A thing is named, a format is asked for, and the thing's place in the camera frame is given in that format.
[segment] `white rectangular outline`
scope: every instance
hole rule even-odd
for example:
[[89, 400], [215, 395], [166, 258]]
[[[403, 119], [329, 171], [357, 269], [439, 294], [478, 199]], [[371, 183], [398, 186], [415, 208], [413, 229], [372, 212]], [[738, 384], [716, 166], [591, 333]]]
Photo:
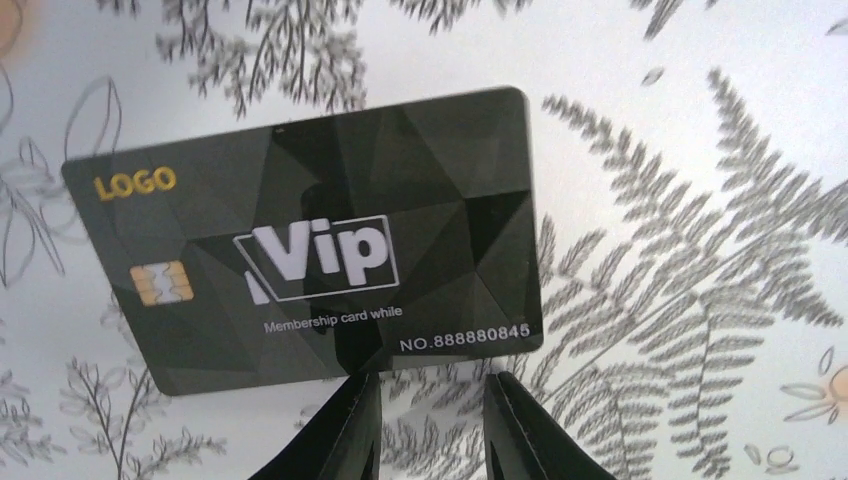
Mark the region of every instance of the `white rectangular outline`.
[[277, 292], [275, 292], [274, 289], [271, 288], [271, 284], [268, 283], [268, 280], [265, 278], [265, 276], [262, 275], [262, 273], [259, 271], [259, 267], [253, 261], [253, 259], [250, 258], [250, 255], [248, 255], [247, 250], [245, 250], [245, 248], [240, 243], [241, 240], [244, 240], [245, 238], [253, 237], [253, 234], [248, 233], [248, 234], [245, 234], [245, 235], [236, 235], [235, 237], [233, 237], [233, 244], [236, 246], [239, 253], [241, 253], [241, 256], [244, 257], [245, 260], [247, 260], [248, 265], [250, 265], [250, 269], [253, 270], [253, 274], [259, 279], [260, 282], [262, 282], [262, 284], [267, 289], [267, 292], [270, 293], [272, 297], [274, 297], [274, 301], [277, 302], [277, 303], [291, 302], [293, 300], [303, 300], [303, 299], [306, 299], [306, 298], [329, 297], [331, 295], [341, 295], [343, 293], [364, 292], [364, 291], [368, 291], [368, 290], [382, 290], [384, 288], [397, 287], [398, 285], [400, 285], [400, 277], [397, 273], [397, 262], [395, 260], [395, 246], [394, 246], [394, 243], [392, 242], [392, 232], [391, 232], [391, 229], [389, 229], [389, 217], [388, 216], [386, 216], [386, 215], [374, 215], [374, 216], [371, 216], [371, 217], [354, 218], [352, 220], [341, 220], [341, 221], [338, 221], [338, 222], [332, 222], [332, 225], [344, 225], [344, 224], [348, 224], [348, 223], [359, 223], [359, 222], [364, 222], [366, 220], [376, 220], [376, 219], [379, 219], [383, 222], [383, 228], [385, 229], [386, 240], [388, 241], [388, 244], [389, 244], [389, 261], [391, 261], [392, 273], [394, 274], [394, 278], [395, 278], [394, 283], [386, 283], [386, 284], [383, 284], [383, 285], [370, 285], [370, 286], [367, 286], [367, 287], [351, 288], [351, 289], [348, 289], [348, 290], [337, 290], [335, 292], [315, 293], [315, 294], [312, 294], [312, 295], [301, 295], [299, 297], [280, 298], [280, 297], [277, 296]]

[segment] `patterned fabric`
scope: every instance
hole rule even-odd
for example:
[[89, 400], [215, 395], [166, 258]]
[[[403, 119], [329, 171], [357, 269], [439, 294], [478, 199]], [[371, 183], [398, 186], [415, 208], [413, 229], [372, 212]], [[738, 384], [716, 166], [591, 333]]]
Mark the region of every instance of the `patterned fabric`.
[[341, 384], [162, 395], [64, 161], [507, 84], [545, 345], [383, 375], [382, 477], [486, 478], [509, 370], [620, 480], [848, 478], [843, 0], [0, 0], [0, 66], [3, 478], [247, 478]]

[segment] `black card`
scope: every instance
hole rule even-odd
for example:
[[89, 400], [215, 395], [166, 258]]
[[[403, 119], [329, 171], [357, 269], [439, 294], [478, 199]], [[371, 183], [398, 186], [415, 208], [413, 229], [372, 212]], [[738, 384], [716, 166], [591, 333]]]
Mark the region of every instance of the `black card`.
[[159, 389], [542, 344], [526, 102], [487, 90], [68, 162]]

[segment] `card chip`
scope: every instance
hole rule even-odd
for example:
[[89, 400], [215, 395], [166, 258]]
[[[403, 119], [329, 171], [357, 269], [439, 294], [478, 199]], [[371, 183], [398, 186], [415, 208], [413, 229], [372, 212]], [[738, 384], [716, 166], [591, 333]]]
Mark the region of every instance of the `card chip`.
[[185, 267], [180, 261], [139, 265], [130, 269], [130, 275], [145, 306], [186, 302], [194, 298]]

